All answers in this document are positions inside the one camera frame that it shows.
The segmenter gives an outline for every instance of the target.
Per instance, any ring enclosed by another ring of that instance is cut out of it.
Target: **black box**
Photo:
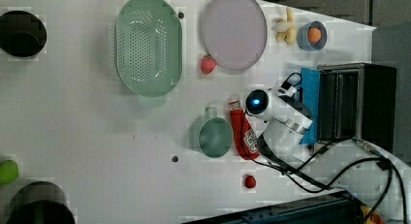
[[[357,137],[393,152],[396,68],[319,66],[318,140]]]

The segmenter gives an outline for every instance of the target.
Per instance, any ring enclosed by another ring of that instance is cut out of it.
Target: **small red object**
[[[217,66],[217,62],[210,55],[206,55],[202,59],[202,71],[208,75]]]
[[[248,177],[245,179],[245,187],[246,187],[246,188],[249,188],[249,189],[255,188],[256,185],[257,185],[257,181],[256,181],[255,177],[253,177],[253,176],[248,176]]]

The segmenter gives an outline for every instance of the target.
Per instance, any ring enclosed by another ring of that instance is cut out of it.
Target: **pink plate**
[[[202,33],[205,47],[218,65],[243,70],[263,54],[267,22],[255,0],[212,0],[203,16]]]

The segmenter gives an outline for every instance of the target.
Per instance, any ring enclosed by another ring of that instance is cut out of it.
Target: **blue bowl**
[[[315,44],[308,42],[308,30],[310,28],[318,28],[321,32],[321,39]],[[326,27],[319,21],[314,21],[307,23],[302,28],[300,28],[297,40],[299,42],[299,47],[307,51],[315,51],[322,49],[327,43],[327,30]]]

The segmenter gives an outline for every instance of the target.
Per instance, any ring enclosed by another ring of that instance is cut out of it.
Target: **green ball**
[[[5,185],[18,178],[18,166],[13,160],[6,160],[0,163],[0,185]]]

